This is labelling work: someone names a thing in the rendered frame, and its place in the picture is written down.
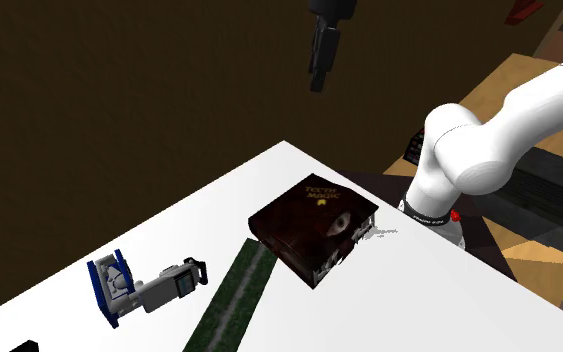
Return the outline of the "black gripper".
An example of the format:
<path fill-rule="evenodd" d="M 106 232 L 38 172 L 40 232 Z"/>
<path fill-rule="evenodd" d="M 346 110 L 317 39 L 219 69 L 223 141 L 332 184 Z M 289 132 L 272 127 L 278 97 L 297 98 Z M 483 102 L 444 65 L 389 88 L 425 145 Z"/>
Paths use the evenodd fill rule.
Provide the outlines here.
<path fill-rule="evenodd" d="M 318 15 L 312 37 L 309 63 L 310 91 L 321 92 L 332 70 L 341 32 L 327 20 L 350 20 L 357 0 L 309 0 L 309 10 Z"/>

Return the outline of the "black box with red print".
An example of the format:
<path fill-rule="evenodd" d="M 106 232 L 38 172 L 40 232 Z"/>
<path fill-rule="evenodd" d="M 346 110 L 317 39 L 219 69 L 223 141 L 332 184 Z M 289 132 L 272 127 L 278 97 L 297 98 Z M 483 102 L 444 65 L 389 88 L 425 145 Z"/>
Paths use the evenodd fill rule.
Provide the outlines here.
<path fill-rule="evenodd" d="M 424 141 L 424 129 L 421 128 L 409 141 L 403 154 L 403 159 L 417 166 L 419 163 L 422 145 Z"/>

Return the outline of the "dark red book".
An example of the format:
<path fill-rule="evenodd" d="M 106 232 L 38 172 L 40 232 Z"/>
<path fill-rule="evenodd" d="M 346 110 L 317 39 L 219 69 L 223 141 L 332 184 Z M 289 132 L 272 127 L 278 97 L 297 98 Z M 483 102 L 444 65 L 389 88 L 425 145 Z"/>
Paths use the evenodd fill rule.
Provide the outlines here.
<path fill-rule="evenodd" d="M 251 233 L 314 289 L 375 225 L 378 206 L 316 174 L 248 219 Z"/>

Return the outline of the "red flat object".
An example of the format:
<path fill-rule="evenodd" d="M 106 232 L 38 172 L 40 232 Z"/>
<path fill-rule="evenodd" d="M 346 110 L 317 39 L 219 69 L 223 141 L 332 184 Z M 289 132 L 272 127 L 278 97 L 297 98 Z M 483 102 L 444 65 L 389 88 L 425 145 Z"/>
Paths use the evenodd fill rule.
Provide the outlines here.
<path fill-rule="evenodd" d="M 543 6 L 544 3 L 540 0 L 515 0 L 504 24 L 511 26 L 518 25 Z"/>

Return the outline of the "long green flat strip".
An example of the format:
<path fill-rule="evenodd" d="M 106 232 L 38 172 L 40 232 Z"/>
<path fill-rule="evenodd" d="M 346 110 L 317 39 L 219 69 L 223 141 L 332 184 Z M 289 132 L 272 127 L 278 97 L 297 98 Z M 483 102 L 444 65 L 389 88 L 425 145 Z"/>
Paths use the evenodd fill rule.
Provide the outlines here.
<path fill-rule="evenodd" d="M 246 239 L 182 352 L 237 352 L 276 262 Z"/>

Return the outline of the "blue and white toy robot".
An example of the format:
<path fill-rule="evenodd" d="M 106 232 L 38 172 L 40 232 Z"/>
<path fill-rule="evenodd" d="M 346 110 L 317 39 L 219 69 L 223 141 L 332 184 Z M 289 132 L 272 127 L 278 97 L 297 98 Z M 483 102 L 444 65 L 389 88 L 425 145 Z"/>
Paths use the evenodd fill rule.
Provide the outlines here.
<path fill-rule="evenodd" d="M 180 265 L 172 265 L 147 283 L 135 281 L 121 251 L 96 261 L 88 261 L 97 306 L 110 326 L 119 327 L 119 319 L 142 307 L 151 313 L 166 303 L 183 298 L 198 285 L 208 284 L 207 265 L 188 257 Z"/>

